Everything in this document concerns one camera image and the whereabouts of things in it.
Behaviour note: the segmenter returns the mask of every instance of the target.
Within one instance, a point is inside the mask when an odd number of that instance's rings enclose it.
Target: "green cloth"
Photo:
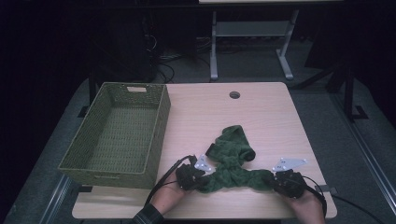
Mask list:
[[[202,193],[210,193],[222,188],[250,187],[257,190],[269,190],[263,179],[272,176],[268,170],[245,170],[241,166],[245,161],[254,160],[256,153],[250,147],[244,130],[240,125],[225,128],[215,144],[206,152],[206,156],[219,164],[216,172],[207,178],[207,184],[198,188]]]

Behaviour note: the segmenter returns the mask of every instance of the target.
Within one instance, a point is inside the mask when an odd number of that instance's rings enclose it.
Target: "hand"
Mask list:
[[[177,180],[176,173],[170,174],[164,184]],[[151,204],[162,214],[172,210],[190,191],[181,189],[177,182],[162,186],[155,192]]]
[[[297,219],[303,224],[324,224],[323,210],[320,200],[311,192],[305,191],[298,199],[282,195],[290,208],[294,211]]]

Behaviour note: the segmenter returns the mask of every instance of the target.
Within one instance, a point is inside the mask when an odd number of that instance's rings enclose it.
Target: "metal stand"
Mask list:
[[[299,10],[294,10],[289,21],[217,21],[216,11],[212,20],[212,51],[210,52],[210,79],[217,80],[218,64],[216,58],[217,36],[285,36],[285,43],[276,50],[286,79],[293,79],[286,51],[297,20]]]
[[[341,61],[335,63],[333,66],[323,70],[306,81],[289,87],[289,90],[302,90],[330,74],[332,74],[332,77],[326,85],[327,92],[337,93],[345,83],[344,112],[349,120],[353,122],[355,119],[368,119],[367,114],[360,105],[355,105],[358,114],[353,114],[353,81],[355,78],[348,62]]]

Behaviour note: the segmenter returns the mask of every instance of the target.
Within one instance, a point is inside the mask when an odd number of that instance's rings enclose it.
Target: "green woven basket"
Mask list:
[[[170,105],[165,85],[104,83],[59,170],[84,185],[152,189]]]

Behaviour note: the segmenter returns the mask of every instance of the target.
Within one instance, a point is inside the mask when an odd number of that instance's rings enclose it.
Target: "black cable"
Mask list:
[[[172,174],[176,170],[176,168],[186,159],[191,159],[194,158],[194,156],[185,156],[182,159],[178,160],[164,175],[161,177],[161,179],[158,181],[158,183],[154,186],[154,188],[151,190],[151,192],[148,195],[148,198],[146,199],[145,206],[149,204],[151,201],[152,196],[154,196],[155,192],[157,192],[158,189],[160,189],[163,186],[163,182],[165,182],[166,178]]]
[[[204,62],[207,66],[210,67],[210,64],[209,64],[207,61],[205,61],[203,58],[201,58],[201,57],[196,57],[196,59],[201,60],[201,61]]]
[[[323,191],[322,191],[321,187],[319,186],[319,184],[318,184],[317,182],[315,182],[315,180],[309,178],[308,176],[304,176],[304,175],[303,175],[303,177],[304,177],[304,178],[307,178],[307,179],[309,179],[309,180],[311,180],[312,182],[314,182],[315,185],[319,188],[321,194],[323,195]],[[334,198],[336,198],[336,199],[338,199],[338,200],[341,200],[341,201],[343,201],[343,202],[345,202],[345,203],[349,203],[350,205],[355,206],[356,208],[360,209],[362,212],[364,212],[364,213],[366,213],[367,215],[369,215],[370,217],[372,217],[372,218],[373,218],[375,221],[377,221],[378,223],[380,223],[380,224],[385,224],[385,223],[382,222],[378,217],[374,216],[372,213],[370,213],[370,212],[367,211],[366,209],[364,209],[364,208],[358,206],[357,204],[355,204],[355,203],[353,203],[353,202],[350,202],[350,201],[348,201],[347,199],[341,198],[341,197],[339,197],[339,196],[336,196],[336,195],[333,195],[333,194],[331,194],[331,195],[332,195],[332,197],[334,197]]]
[[[352,206],[354,206],[354,207],[360,209],[362,212],[364,212],[364,213],[367,214],[368,216],[372,217],[376,222],[378,222],[378,223],[380,223],[380,224],[385,224],[385,223],[384,223],[383,221],[381,221],[378,217],[376,217],[375,215],[373,215],[372,213],[370,213],[370,212],[367,211],[366,209],[360,207],[359,205],[357,205],[357,204],[355,204],[355,203],[353,203],[353,202],[350,202],[350,201],[348,201],[347,199],[341,198],[341,197],[339,197],[339,196],[336,196],[336,195],[333,195],[333,194],[331,194],[331,195],[332,195],[332,197],[334,197],[334,198],[336,198],[336,199],[338,199],[338,200],[341,200],[341,201],[343,201],[344,203],[349,203],[350,205],[352,205]]]
[[[175,56],[162,56],[161,61],[162,63],[170,63],[172,61],[176,61],[179,60],[181,58],[184,58],[185,55],[181,55],[181,54],[176,54]]]
[[[168,184],[173,184],[173,183],[176,183],[176,182],[177,182],[177,180],[175,180],[175,181],[171,181],[171,182],[168,182],[168,183],[166,183],[166,184],[163,184],[163,185],[162,185],[162,187],[163,187],[163,186],[165,186],[165,185],[168,185]]]
[[[218,52],[218,54],[235,54],[235,53],[238,53],[238,52],[240,52],[240,51],[242,51],[242,46],[239,44],[239,43],[237,43],[236,41],[228,41],[229,43],[229,45],[228,46],[226,46],[224,43],[221,43],[221,44],[219,44],[218,46],[217,46],[217,48],[218,48],[218,50],[217,50],[217,52]],[[233,47],[233,44],[235,45],[235,46],[237,46],[237,49],[235,49],[235,50],[230,50],[229,52],[227,52],[227,50],[229,50],[229,49],[231,49],[232,47]]]
[[[313,179],[311,179],[311,178],[309,178],[309,177],[307,177],[307,176],[303,176],[303,177],[306,177],[306,178],[312,180],[312,181],[318,186],[318,184],[317,184]],[[299,183],[299,182],[297,182],[297,181],[295,181],[295,180],[292,180],[292,179],[289,179],[289,178],[279,178],[279,179],[287,180],[287,181],[292,182],[292,183],[297,184],[297,185],[303,185],[302,183]],[[312,188],[309,187],[308,185],[304,184],[303,186],[304,186],[304,188],[305,188],[306,190],[308,190],[308,191],[311,192],[313,195],[315,195],[315,197],[317,197],[318,200],[321,202],[321,204],[322,204],[323,216],[326,217],[326,214],[327,214],[327,202],[326,202],[326,198],[325,198],[324,195],[323,195],[323,192],[322,192],[321,194],[319,194],[316,190],[312,189]]]
[[[170,65],[167,65],[167,64],[164,64],[164,63],[158,63],[158,65],[162,65],[162,66],[168,67],[172,71],[172,76],[168,78],[162,70],[158,69],[158,72],[163,77],[163,83],[166,84],[166,83],[169,83],[169,82],[173,82],[173,78],[175,76],[175,69],[173,67],[171,67]]]
[[[309,178],[308,176],[305,176],[305,175],[303,175],[303,178],[307,178],[307,179],[309,179],[310,181],[314,182],[314,184],[315,184],[315,185],[318,187],[318,189],[320,190],[321,195],[323,195],[323,190],[321,189],[320,185],[319,185],[315,180],[313,180],[312,178]]]

